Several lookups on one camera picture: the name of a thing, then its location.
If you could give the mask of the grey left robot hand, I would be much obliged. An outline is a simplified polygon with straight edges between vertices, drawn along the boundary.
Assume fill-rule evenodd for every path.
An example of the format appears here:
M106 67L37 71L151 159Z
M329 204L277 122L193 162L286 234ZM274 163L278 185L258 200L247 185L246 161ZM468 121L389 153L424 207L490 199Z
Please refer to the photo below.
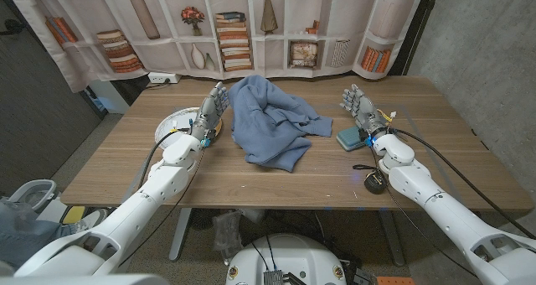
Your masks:
M195 121L191 135L199 141L205 138L213 139L216 126L224 111L229 106L229 92L220 81L204 99Z

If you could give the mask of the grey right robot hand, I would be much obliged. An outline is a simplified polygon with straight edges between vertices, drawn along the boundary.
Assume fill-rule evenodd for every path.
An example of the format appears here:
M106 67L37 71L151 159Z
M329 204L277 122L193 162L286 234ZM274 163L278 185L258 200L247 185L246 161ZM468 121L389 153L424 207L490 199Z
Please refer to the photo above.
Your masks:
M340 106L352 115L356 125L370 137L378 138L387 132L387 120L355 84L343 91Z

